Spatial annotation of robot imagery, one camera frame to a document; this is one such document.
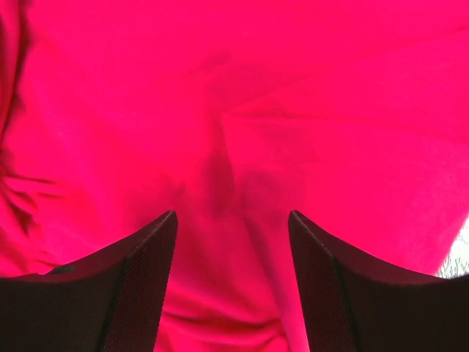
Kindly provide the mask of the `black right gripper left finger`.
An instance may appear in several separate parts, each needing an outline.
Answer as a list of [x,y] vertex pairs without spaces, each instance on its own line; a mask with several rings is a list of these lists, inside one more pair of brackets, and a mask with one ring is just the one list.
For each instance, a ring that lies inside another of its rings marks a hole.
[[46,274],[1,279],[1,350],[153,351],[176,237],[168,211]]

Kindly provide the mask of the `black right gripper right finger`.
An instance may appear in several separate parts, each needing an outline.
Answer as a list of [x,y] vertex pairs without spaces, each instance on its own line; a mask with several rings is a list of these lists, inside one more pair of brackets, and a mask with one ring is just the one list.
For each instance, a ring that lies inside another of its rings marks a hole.
[[310,351],[468,350],[468,277],[443,279],[378,259],[289,215]]

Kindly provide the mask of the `red t shirt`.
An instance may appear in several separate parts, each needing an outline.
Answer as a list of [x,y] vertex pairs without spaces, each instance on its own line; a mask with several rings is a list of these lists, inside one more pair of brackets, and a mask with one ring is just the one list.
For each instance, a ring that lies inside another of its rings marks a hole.
[[305,351],[287,218],[435,274],[468,218],[466,1],[3,1],[1,275],[174,210],[157,351]]

